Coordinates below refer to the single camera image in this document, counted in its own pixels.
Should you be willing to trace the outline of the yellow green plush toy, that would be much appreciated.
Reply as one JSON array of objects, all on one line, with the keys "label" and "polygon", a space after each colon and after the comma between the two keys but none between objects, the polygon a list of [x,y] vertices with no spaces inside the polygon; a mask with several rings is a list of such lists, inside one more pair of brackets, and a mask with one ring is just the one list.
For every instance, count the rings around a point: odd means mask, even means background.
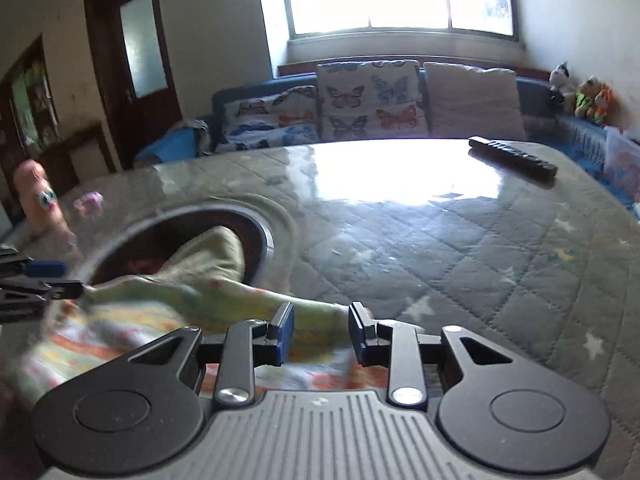
[{"label": "yellow green plush toy", "polygon": [[597,108],[596,97],[602,89],[603,84],[596,76],[583,81],[574,92],[574,116],[585,120],[592,119]]}]

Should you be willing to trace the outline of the blue bundled cloth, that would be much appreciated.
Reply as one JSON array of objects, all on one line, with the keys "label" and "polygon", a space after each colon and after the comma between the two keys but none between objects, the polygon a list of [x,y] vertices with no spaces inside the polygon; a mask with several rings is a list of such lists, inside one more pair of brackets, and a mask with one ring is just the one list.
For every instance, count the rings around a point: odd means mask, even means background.
[{"label": "blue bundled cloth", "polygon": [[209,148],[208,123],[203,119],[182,120],[134,156],[134,168],[207,156]]}]

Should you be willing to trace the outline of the dark blue sofa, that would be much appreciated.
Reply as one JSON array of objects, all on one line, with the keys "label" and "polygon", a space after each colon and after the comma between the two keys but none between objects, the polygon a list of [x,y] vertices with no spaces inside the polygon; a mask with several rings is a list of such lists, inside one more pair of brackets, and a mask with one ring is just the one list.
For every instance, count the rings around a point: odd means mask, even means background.
[{"label": "dark blue sofa", "polygon": [[603,125],[614,101],[596,92],[589,118],[566,112],[569,97],[558,87],[510,70],[409,60],[324,64],[313,75],[216,92],[209,116],[178,122],[134,164],[318,142],[484,136],[555,148],[638,214],[638,145]]}]

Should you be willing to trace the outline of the dark wooden door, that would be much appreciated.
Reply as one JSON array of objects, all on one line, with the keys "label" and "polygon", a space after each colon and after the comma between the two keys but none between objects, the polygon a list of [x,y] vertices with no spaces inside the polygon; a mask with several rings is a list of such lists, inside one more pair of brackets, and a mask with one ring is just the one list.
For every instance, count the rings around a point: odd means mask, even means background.
[{"label": "dark wooden door", "polygon": [[122,168],[182,118],[160,0],[85,0],[96,82]]}]

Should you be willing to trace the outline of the butterfly print cushion upright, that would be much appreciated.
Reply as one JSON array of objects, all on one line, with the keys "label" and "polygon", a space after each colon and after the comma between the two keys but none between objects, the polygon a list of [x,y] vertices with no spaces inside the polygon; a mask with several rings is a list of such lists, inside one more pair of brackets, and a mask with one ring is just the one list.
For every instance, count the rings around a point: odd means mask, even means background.
[{"label": "butterfly print cushion upright", "polygon": [[316,75],[323,140],[427,136],[418,62],[320,64]]}]

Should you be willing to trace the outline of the round black table inset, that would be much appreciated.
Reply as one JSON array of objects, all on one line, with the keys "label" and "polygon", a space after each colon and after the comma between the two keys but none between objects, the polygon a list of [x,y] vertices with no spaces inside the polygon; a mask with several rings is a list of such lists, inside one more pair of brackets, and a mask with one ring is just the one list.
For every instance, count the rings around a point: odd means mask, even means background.
[{"label": "round black table inset", "polygon": [[172,207],[134,222],[96,246],[75,275],[96,285],[127,274],[155,273],[183,245],[216,226],[239,237],[245,261],[243,282],[254,283],[273,253],[270,225],[256,210],[228,200]]}]

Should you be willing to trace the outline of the floral children's shirt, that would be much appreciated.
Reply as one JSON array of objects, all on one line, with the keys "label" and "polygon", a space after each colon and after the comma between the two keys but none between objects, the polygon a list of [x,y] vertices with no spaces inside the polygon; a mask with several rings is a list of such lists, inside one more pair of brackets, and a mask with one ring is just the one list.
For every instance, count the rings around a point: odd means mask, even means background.
[{"label": "floral children's shirt", "polygon": [[295,298],[242,283],[239,237],[206,231],[151,275],[126,275],[47,308],[36,336],[3,365],[1,377],[28,408],[63,382],[184,326],[206,336],[249,318],[294,307],[286,363],[256,370],[256,387],[288,390],[384,389],[383,367],[358,365],[341,304]]}]

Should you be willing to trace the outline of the black remote control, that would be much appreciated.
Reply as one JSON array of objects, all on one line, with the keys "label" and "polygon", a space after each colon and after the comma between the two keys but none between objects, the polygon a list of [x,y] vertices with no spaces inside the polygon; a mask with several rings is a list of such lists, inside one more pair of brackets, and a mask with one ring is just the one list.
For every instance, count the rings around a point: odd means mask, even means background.
[{"label": "black remote control", "polygon": [[553,182],[558,172],[558,167],[551,162],[546,162],[500,141],[471,136],[468,143],[470,150],[481,158],[541,183]]}]

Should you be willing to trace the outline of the pink cartoon water bottle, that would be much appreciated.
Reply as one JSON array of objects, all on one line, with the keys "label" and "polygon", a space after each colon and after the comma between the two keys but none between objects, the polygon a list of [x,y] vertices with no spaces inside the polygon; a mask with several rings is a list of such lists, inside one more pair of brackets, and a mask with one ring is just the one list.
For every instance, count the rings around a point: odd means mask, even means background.
[{"label": "pink cartoon water bottle", "polygon": [[63,216],[58,196],[39,162],[32,159],[22,162],[14,171],[13,184],[33,237],[51,234],[67,243],[75,240]]}]

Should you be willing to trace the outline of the small pink toy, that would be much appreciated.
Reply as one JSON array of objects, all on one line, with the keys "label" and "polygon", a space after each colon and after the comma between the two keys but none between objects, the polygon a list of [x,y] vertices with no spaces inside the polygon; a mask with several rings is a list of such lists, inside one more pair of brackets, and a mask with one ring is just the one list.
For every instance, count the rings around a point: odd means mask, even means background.
[{"label": "small pink toy", "polygon": [[82,218],[98,218],[103,214],[104,197],[100,192],[91,191],[74,200],[74,209]]}]

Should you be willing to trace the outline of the dark wooden display cabinet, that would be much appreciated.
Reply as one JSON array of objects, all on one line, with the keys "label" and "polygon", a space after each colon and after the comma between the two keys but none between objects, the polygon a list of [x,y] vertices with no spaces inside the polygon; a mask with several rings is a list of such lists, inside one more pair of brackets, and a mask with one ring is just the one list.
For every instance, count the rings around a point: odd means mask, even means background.
[{"label": "dark wooden display cabinet", "polygon": [[1,78],[1,205],[14,226],[25,215],[13,175],[27,159],[40,162],[59,196],[117,171],[99,120],[70,128],[58,121],[40,38]]}]

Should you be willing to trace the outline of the butterfly print cushion lying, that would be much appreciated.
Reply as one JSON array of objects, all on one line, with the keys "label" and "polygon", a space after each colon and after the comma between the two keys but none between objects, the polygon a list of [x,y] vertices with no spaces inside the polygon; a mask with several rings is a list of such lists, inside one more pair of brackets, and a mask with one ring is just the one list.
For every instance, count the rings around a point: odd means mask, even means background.
[{"label": "butterfly print cushion lying", "polygon": [[317,110],[313,86],[227,103],[215,153],[318,143]]}]

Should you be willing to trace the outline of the plain beige cushion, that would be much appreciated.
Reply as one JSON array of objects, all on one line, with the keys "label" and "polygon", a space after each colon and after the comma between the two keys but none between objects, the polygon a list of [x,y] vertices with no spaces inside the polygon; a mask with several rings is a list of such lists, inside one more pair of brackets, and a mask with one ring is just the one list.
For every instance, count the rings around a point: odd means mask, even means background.
[{"label": "plain beige cushion", "polygon": [[513,70],[435,62],[423,69],[431,136],[527,139]]}]

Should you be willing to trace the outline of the white plush toy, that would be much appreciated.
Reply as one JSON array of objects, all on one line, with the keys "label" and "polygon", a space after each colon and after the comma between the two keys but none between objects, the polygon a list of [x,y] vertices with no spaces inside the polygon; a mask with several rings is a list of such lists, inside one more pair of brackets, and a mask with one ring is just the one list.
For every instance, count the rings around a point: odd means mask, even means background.
[{"label": "white plush toy", "polygon": [[551,71],[549,76],[550,104],[557,112],[573,114],[575,109],[575,88],[570,80],[567,62],[563,62]]}]

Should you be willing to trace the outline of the quilted grey table cover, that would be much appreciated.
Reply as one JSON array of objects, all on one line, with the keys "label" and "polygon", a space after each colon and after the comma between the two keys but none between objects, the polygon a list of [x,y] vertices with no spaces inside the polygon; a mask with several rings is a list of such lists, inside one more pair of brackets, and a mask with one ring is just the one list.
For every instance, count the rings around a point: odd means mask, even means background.
[{"label": "quilted grey table cover", "polygon": [[[151,214],[232,200],[268,221],[265,288],[348,304],[427,330],[459,324],[600,394],[612,432],[598,471],[639,474],[639,223],[582,168],[545,188],[472,156],[463,140],[384,140],[234,152],[112,174],[62,199],[77,252],[26,224],[9,243],[84,263]],[[74,200],[104,197],[82,218]]]}]

